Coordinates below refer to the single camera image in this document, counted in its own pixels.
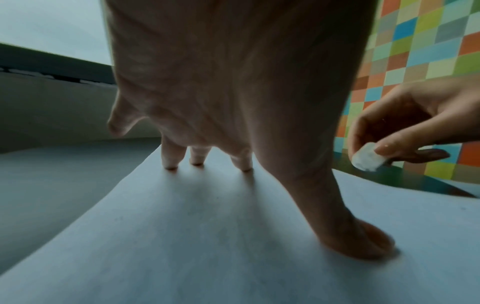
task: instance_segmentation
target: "colorful tiled wall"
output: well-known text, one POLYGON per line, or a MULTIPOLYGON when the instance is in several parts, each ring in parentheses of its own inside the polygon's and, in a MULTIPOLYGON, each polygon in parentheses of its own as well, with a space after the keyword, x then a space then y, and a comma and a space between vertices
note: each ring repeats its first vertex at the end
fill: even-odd
MULTIPOLYGON (((334 149, 346 153, 353 119, 404 82, 480 72, 480 0, 383 0, 378 4, 357 80, 334 149)), ((480 183, 480 142, 439 145, 451 157, 394 164, 443 179, 480 183)))

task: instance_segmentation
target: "wall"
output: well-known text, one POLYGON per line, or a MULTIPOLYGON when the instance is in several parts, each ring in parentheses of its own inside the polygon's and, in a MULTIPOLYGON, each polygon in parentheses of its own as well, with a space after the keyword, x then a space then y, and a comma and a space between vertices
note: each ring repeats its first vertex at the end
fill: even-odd
MULTIPOLYGON (((0 72, 0 152, 111 139, 115 86, 0 72)), ((157 137, 148 121, 126 137, 157 137)))
MULTIPOLYGON (((480 0, 380 1, 335 151, 346 153, 345 137, 354 118, 396 85, 475 72, 480 72, 480 0)), ((395 165, 436 178, 480 183, 479 142, 435 147, 451 157, 395 165)))

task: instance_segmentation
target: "white eraser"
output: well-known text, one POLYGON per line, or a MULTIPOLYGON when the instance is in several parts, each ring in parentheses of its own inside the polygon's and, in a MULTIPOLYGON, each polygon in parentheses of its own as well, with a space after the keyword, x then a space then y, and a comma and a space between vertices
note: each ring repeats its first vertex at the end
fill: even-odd
POLYGON ((362 171, 376 171, 380 166, 385 164, 388 159, 376 154, 374 148, 375 143, 366 143, 353 155, 351 158, 351 164, 362 171))

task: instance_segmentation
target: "white object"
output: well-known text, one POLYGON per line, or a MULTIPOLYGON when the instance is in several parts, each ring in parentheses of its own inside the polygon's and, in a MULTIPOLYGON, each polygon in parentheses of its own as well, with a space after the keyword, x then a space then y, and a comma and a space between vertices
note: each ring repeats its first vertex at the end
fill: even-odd
POLYGON ((248 174, 219 149, 203 169, 188 159, 169 172, 156 150, 1 276, 0 303, 478 303, 477 199, 387 187, 334 170, 346 205, 393 235, 400 249, 393 260, 364 262, 322 247, 255 159, 248 174))
POLYGON ((366 143, 351 158, 351 164, 362 171, 376 171, 380 166, 385 164, 387 158, 378 155, 374 151, 375 143, 366 143))

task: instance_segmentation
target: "large hand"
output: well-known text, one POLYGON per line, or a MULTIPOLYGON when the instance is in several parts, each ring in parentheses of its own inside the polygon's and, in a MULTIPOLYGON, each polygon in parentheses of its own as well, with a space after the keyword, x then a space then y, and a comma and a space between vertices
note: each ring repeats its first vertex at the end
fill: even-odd
POLYGON ((251 152, 328 246, 382 257, 393 248, 344 206, 332 145, 374 0, 105 0, 119 93, 110 130, 150 118, 165 168, 211 146, 251 168, 251 152), (345 25, 342 20, 349 20, 345 25))
POLYGON ((432 144, 480 140, 480 76, 403 84, 365 109, 348 134, 350 158, 365 143, 376 153, 414 163, 449 157, 432 144))

